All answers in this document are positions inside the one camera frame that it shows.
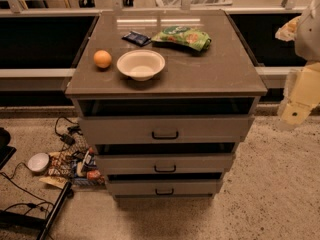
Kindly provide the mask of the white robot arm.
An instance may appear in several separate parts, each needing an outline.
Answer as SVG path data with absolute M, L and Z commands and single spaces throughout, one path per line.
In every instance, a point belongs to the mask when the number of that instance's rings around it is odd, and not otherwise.
M 292 130 L 320 103 L 320 0 L 312 0 L 300 16 L 279 28 L 275 37 L 293 41 L 295 53 L 306 60 L 301 70 L 287 75 L 277 112 L 279 126 Z

